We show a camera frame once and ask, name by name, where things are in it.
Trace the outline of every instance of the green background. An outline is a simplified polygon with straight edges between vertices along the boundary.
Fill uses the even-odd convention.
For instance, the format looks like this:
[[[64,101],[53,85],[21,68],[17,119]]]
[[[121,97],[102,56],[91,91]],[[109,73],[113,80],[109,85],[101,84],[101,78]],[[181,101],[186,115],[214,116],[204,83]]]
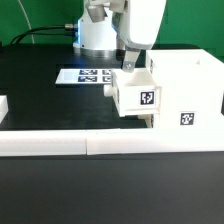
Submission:
[[[74,23],[82,0],[21,0],[32,28]],[[0,40],[3,45],[27,30],[17,0],[0,0]],[[71,37],[35,36],[36,43],[72,43]],[[168,0],[157,43],[197,45],[224,59],[224,0]]]

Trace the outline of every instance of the black tabletop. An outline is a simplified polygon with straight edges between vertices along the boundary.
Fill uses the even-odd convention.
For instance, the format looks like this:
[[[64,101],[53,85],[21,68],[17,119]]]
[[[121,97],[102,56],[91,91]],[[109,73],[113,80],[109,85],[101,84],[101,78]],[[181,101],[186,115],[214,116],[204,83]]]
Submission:
[[[144,55],[137,63],[144,65]],[[1,130],[64,130],[145,127],[132,116],[120,118],[103,85],[57,86],[61,68],[119,68],[112,59],[78,56],[72,46],[6,46],[0,54],[0,94],[9,113]]]
[[[120,61],[77,57],[70,46],[4,47],[1,129],[141,127],[120,119],[100,86],[54,84],[60,68],[100,65]],[[224,153],[1,158],[0,223],[222,224]]]

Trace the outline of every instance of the cable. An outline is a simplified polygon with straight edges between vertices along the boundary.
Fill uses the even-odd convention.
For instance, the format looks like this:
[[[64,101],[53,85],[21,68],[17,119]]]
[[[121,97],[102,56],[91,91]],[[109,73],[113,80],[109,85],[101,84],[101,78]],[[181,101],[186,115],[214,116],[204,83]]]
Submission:
[[[67,32],[67,33],[36,33],[36,32],[30,32],[30,33],[27,33],[26,36],[28,35],[40,35],[40,36],[75,36],[75,32]],[[10,44],[13,44],[13,42],[20,38],[20,37],[25,37],[24,34],[20,34],[18,36],[16,36]]]
[[[26,19],[26,22],[27,22],[27,25],[28,25],[29,29],[31,30],[32,27],[31,27],[31,24],[30,24],[29,17],[28,17],[28,15],[27,15],[27,13],[26,13],[26,10],[25,10],[25,8],[23,7],[23,4],[22,4],[22,2],[21,2],[20,0],[17,0],[17,2],[18,2],[18,4],[20,5],[20,8],[22,9],[22,12],[23,12],[23,14],[24,14],[24,16],[25,16],[25,19]],[[32,39],[32,43],[35,44],[35,40],[34,40],[34,36],[33,36],[33,35],[31,35],[31,39]]]
[[[63,25],[59,25],[59,26],[44,26],[44,27],[37,27],[31,30],[28,30],[27,32],[16,36],[15,38],[13,38],[13,40],[11,41],[11,44],[13,44],[13,42],[16,40],[15,44],[19,44],[20,41],[26,37],[27,35],[30,35],[30,33],[34,34],[37,31],[44,31],[44,30],[57,30],[57,29],[65,29],[65,26]]]

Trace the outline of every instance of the black cable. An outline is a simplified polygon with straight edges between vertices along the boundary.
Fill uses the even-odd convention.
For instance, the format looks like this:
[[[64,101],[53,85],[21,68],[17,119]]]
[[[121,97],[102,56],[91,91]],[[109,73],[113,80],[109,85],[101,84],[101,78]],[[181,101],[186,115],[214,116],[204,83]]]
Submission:
[[[24,34],[20,34],[18,36],[16,36],[11,42],[10,44],[12,45],[14,40],[23,36]],[[27,33],[26,36],[28,35],[40,35],[40,36],[75,36],[75,32],[66,32],[66,33],[35,33],[35,32],[30,32]]]
[[[43,31],[43,30],[56,30],[56,29],[65,29],[65,26],[63,25],[59,25],[59,26],[44,26],[44,27],[37,27],[31,30],[28,30],[27,32],[16,36],[15,38],[13,38],[13,40],[11,41],[10,44],[13,44],[13,42],[16,40],[15,44],[19,44],[20,41],[26,37],[27,35],[30,35],[31,33],[34,34],[37,31]]]

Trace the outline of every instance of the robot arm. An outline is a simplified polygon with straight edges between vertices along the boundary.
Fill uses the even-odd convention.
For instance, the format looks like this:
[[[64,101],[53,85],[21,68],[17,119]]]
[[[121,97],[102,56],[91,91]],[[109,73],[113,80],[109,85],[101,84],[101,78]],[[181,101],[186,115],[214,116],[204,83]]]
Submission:
[[[93,21],[104,19],[105,3],[114,12],[112,26],[125,44],[122,70],[133,72],[140,50],[151,49],[156,41],[166,0],[89,0],[87,8]]]

